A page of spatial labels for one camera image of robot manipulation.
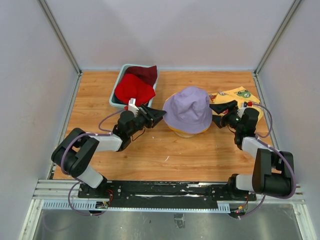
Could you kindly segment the yellow bucket hat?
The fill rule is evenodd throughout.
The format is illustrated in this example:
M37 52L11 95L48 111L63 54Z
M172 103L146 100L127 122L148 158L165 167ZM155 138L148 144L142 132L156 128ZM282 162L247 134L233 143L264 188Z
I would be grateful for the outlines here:
M176 131L176 132L183 132L183 133L188 133L188 134L202 134L204 132L206 132L209 128L205 128L204 130L192 130L192 129L186 129L186 130L181 130L181 129L177 129L177 128L174 128L172 126L168 126L168 128L170 130L172 130L173 132Z

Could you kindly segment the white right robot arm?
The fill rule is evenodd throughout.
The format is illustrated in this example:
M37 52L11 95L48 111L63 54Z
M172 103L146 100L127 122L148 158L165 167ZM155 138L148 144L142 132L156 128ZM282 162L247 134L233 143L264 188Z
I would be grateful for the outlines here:
M219 128L234 129L234 143L255 159L251 175L235 173L229 177L225 186L226 193L232 200L238 200L248 193L289 199L295 194L297 187L293 154L275 149L258 136L258 106L259 104L249 101L239 107L235 100L210 104L215 112L212 121Z

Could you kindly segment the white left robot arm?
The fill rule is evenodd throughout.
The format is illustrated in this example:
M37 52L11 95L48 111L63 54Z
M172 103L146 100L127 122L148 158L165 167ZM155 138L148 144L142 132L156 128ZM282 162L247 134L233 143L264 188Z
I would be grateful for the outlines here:
M120 110L113 130L105 133L86 132L74 128L51 155L63 174L89 186L96 198L107 193L106 178L90 166L96 152L121 152L132 142L135 133L154 128L167 113L165 110L141 105L135 109Z

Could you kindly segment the lavender bucket hat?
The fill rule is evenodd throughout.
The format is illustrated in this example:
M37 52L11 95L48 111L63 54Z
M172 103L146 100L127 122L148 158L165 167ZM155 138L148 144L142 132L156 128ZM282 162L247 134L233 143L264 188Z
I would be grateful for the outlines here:
M189 86L170 96L163 104L164 122L180 130L204 130L212 123L209 94L202 88Z

